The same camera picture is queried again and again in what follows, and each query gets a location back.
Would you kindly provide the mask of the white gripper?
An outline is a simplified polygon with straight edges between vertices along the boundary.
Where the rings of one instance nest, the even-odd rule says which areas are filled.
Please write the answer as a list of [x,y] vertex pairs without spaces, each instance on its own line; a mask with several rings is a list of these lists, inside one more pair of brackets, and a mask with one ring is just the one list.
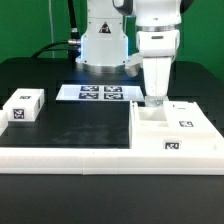
[[177,29],[165,32],[137,32],[137,47],[142,57],[146,95],[165,97],[171,64],[180,44]]

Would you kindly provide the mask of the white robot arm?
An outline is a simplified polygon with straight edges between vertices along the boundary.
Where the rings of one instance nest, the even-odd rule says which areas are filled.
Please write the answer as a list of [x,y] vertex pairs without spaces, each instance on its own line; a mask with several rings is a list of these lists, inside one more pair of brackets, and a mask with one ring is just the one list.
[[178,25],[194,0],[87,0],[87,29],[77,65],[85,70],[144,75],[146,95],[167,95],[180,44]]

